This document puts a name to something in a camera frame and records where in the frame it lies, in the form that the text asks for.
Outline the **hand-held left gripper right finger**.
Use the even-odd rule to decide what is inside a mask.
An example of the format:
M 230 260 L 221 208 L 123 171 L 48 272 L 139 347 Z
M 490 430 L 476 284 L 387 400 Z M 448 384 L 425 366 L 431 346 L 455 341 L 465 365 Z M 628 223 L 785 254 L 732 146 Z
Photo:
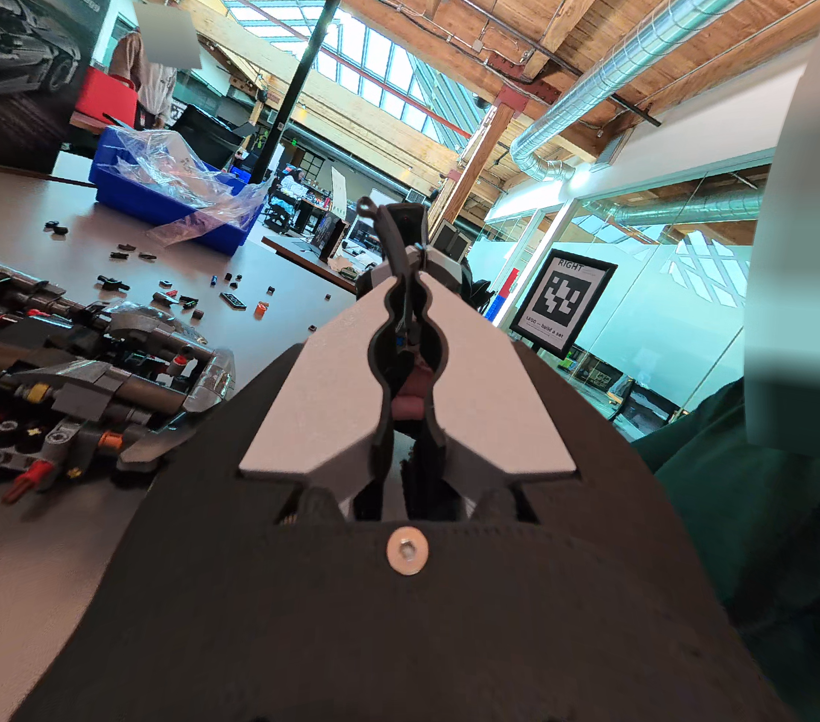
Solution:
M 578 468 L 512 342 L 421 273 L 422 339 L 436 379 L 413 447 L 413 519 L 457 520 L 466 502 Z

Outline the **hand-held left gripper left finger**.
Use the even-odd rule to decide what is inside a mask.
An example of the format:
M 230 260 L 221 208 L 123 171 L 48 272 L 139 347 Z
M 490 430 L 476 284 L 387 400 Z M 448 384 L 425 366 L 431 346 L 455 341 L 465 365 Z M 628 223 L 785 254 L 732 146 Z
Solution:
M 394 334 L 389 277 L 306 339 L 239 464 L 243 478 L 324 488 L 359 520 L 384 520 L 393 461 L 390 388 L 377 340 Z

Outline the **scattered small lego pieces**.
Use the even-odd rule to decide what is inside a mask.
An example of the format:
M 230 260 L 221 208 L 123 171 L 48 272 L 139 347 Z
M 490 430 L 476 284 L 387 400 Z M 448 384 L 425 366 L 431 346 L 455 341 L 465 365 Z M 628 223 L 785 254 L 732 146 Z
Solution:
M 149 226 L 100 204 L 68 222 L 67 235 L 43 233 L 37 271 L 79 297 L 121 297 L 166 307 L 214 338 L 219 329 L 269 332 L 295 340 L 351 306 L 353 297 L 290 262 L 255 225 L 233 255 L 196 241 L 161 246 Z

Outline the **grey lego car model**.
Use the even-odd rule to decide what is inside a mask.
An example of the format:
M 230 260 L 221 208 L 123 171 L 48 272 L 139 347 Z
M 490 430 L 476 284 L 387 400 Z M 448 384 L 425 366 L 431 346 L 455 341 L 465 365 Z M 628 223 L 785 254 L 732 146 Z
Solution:
M 166 307 L 84 305 L 1 266 L 3 505 L 103 464 L 149 480 L 234 393 L 235 359 Z

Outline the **person's right hand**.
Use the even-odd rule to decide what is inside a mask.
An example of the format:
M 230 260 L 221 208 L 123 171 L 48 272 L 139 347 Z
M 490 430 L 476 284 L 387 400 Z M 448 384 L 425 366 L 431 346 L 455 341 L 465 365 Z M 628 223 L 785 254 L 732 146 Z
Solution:
M 416 354 L 413 369 L 391 404 L 395 422 L 421 422 L 425 418 L 425 401 L 433 388 L 436 373 L 425 359 Z

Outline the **background work table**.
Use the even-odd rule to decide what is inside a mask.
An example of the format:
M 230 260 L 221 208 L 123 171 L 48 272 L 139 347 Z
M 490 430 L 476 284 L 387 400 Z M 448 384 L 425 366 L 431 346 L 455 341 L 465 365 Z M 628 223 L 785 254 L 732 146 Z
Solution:
M 302 270 L 322 278 L 351 295 L 356 294 L 355 282 L 336 273 L 329 265 L 321 261 L 318 255 L 313 253 L 313 249 L 300 238 L 271 233 L 262 236 L 261 244 Z

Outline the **skylight windows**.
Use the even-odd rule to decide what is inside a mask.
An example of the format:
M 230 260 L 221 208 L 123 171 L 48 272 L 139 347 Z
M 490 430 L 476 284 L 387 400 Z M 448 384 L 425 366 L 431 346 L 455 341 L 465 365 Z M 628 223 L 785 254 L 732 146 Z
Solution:
M 323 0 L 221 0 L 243 28 L 297 60 Z M 337 8 L 313 69 L 457 153 L 485 113 L 475 96 L 394 41 Z

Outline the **red box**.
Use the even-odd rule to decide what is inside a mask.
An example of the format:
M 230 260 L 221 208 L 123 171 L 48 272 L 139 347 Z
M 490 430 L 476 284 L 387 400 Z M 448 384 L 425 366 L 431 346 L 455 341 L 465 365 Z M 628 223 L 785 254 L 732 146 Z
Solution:
M 75 111 L 106 124 L 135 126 L 138 93 L 128 78 L 110 75 L 95 67 L 88 67 Z

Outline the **car poster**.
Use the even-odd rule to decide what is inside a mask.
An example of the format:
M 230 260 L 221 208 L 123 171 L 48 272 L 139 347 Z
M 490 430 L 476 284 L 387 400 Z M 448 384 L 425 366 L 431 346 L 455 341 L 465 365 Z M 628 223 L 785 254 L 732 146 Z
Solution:
M 1 163 L 49 175 L 111 0 L 1 0 Z

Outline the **wooden support post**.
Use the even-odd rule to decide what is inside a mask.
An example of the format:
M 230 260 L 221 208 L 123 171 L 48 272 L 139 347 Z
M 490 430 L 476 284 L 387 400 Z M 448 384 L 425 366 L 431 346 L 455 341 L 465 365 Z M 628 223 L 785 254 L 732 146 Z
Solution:
M 543 112 L 548 105 L 521 87 L 502 87 L 457 162 L 443 176 L 427 211 L 430 234 L 445 223 L 483 225 L 495 203 L 507 194 L 507 183 L 521 174 L 508 161 L 514 132 L 531 123 L 536 109 Z

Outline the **silver ventilation duct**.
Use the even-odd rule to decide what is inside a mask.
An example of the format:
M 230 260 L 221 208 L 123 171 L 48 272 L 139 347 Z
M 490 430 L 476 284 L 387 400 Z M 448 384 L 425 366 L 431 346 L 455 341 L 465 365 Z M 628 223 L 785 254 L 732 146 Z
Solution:
M 538 182 L 567 180 L 572 169 L 547 161 L 537 151 L 580 120 L 621 87 L 650 69 L 675 49 L 745 0 L 662 0 L 641 22 L 527 130 L 515 138 L 510 156 L 518 168 Z

